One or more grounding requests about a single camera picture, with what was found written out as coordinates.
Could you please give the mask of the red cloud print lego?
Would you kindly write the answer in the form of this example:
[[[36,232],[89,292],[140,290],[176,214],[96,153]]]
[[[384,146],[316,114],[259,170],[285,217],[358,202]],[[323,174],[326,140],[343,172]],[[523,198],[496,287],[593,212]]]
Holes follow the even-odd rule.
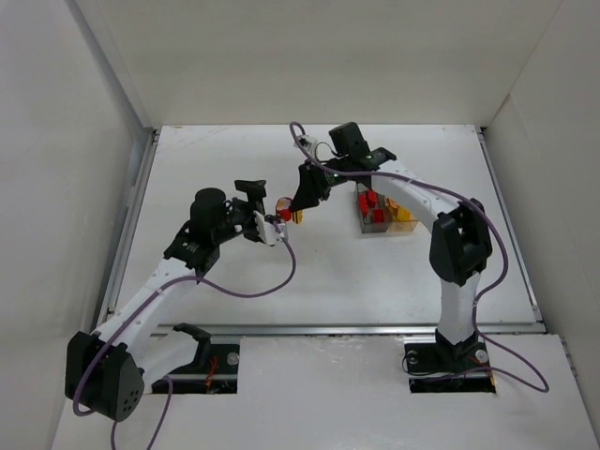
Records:
[[[288,222],[293,219],[293,212],[291,211],[292,199],[288,197],[281,197],[276,203],[276,215],[279,219]]]

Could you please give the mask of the yellow striped sloped lego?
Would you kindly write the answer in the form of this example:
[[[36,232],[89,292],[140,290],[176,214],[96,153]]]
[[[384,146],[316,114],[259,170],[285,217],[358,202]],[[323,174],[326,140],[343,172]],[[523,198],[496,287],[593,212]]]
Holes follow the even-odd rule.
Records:
[[[303,211],[292,212],[292,222],[295,224],[300,224],[303,221],[304,214]]]

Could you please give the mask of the red rounded lego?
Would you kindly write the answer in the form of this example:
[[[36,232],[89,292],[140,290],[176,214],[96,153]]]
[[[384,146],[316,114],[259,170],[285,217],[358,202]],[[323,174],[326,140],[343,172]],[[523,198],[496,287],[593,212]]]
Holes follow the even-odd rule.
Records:
[[[378,195],[375,191],[368,190],[365,194],[365,199],[369,208],[376,208],[378,206]]]

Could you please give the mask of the yellow lego brick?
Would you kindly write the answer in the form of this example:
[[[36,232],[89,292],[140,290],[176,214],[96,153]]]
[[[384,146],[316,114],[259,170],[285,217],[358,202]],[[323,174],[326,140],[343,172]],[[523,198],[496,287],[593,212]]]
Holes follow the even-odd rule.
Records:
[[[397,221],[411,221],[412,215],[408,210],[399,207],[395,213],[395,218]]]

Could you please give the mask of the red L-shaped lego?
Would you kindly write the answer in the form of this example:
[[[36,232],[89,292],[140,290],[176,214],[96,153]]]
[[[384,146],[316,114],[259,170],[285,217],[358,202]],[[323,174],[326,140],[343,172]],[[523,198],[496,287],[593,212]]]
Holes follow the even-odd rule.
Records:
[[[366,218],[369,212],[368,198],[366,193],[361,193],[358,196],[358,206],[362,217]]]

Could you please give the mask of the small red lego brick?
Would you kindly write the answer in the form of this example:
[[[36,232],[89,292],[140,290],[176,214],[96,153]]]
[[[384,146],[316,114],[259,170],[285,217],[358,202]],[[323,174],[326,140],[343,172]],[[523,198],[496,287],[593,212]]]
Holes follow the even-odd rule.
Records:
[[[370,219],[372,223],[384,223],[385,215],[382,209],[372,209],[370,213]]]

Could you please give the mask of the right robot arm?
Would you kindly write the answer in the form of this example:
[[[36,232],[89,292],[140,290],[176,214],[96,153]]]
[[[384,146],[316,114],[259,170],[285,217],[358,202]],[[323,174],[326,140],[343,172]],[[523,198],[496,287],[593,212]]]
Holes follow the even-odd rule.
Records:
[[[332,188],[349,181],[407,209],[430,233],[429,263],[442,284],[442,312],[435,332],[437,351],[451,360],[465,356],[478,341],[472,304],[492,252],[480,203],[453,200],[417,180],[395,154],[383,147],[370,148],[354,122],[330,130],[335,152],[325,162],[310,153],[309,137],[302,125],[292,122],[289,129],[295,146],[306,157],[298,168],[299,186],[291,211],[318,206],[329,198]]]

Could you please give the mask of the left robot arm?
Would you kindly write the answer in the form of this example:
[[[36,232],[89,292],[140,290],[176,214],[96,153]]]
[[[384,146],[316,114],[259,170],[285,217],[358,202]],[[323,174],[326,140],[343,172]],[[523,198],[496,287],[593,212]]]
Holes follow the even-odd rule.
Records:
[[[244,200],[228,199],[215,187],[199,190],[188,220],[145,284],[93,332],[79,332],[70,340],[65,394],[76,415],[99,413],[122,422],[154,383],[207,356],[210,336],[195,325],[179,323],[160,342],[150,337],[217,262],[221,245],[239,235],[266,242],[265,185],[263,180],[235,181]]]

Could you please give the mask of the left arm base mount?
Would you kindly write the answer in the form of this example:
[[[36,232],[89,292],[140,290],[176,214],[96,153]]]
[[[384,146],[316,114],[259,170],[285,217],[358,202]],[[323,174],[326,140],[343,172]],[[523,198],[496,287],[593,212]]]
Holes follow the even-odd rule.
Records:
[[[151,355],[144,364],[145,394],[217,395],[237,392],[241,359],[239,340],[186,338]]]

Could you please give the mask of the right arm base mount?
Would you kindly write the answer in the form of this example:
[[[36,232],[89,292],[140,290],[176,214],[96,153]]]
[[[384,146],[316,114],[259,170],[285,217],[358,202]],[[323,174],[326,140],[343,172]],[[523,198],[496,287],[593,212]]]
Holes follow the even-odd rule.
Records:
[[[434,342],[407,343],[404,351],[402,367],[412,394],[496,393],[484,342],[458,359]]]

